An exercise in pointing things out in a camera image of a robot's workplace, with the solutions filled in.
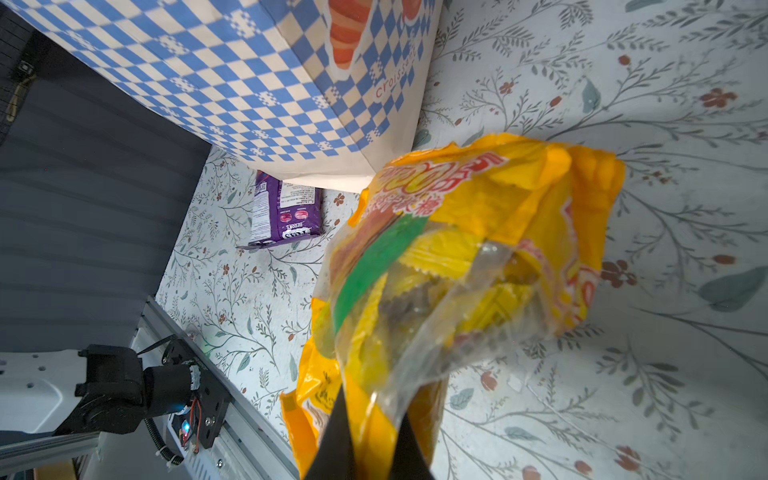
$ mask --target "printed label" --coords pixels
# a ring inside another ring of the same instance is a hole
[[[250,228],[249,243],[266,240],[272,236],[270,194],[266,191],[266,182],[259,184],[257,191],[259,193],[253,199],[253,225]]]
[[[315,187],[283,183],[280,189],[280,208],[315,203]]]
[[[303,227],[303,228],[290,228],[283,232],[283,238],[296,238],[301,237],[303,235],[309,235],[310,229]]]
[[[429,217],[440,208],[446,194],[473,174],[502,165],[507,160],[487,152],[461,165],[458,162],[425,162],[385,168],[379,174],[382,189],[373,197],[366,212],[392,209],[396,214],[403,212],[414,217]]]
[[[383,78],[376,85],[376,95],[373,97],[374,101],[383,103],[392,93],[392,89],[395,85],[402,80],[410,71],[413,66],[413,62],[416,60],[416,49],[411,45],[411,51],[408,56],[403,59],[397,66],[397,70],[391,77]]]

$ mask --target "black bracket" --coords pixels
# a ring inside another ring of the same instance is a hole
[[[198,361],[194,351],[181,339],[172,339],[163,353],[163,365],[178,365],[193,362],[200,368],[200,388],[197,399],[200,402],[200,436],[198,442],[204,449],[214,444],[227,414],[227,407],[232,402],[232,395],[227,387],[202,362]]]

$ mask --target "floral pattern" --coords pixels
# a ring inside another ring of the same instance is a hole
[[[451,375],[436,478],[764,476],[766,44],[754,0],[444,1],[415,148],[507,131],[614,151],[627,180],[588,321]],[[158,298],[284,433],[356,197],[324,193],[322,237],[247,254],[252,187],[214,149]]]

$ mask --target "purple package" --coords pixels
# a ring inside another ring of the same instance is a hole
[[[320,235],[320,190],[284,184],[260,171],[253,197],[253,223],[245,250],[275,247]]]

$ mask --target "plastic bag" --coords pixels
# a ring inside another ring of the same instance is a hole
[[[255,191],[250,239],[238,248],[258,250],[319,237],[319,188],[288,184],[260,171]]]
[[[301,478],[315,459],[341,384],[339,363],[320,355],[310,338],[299,362],[296,390],[280,395],[283,421]],[[411,427],[427,465],[435,454],[447,389],[447,379],[424,385],[408,408]]]
[[[613,154],[509,134],[376,175],[312,305],[312,355],[338,360],[361,478],[387,477],[422,386],[583,321],[623,182]]]

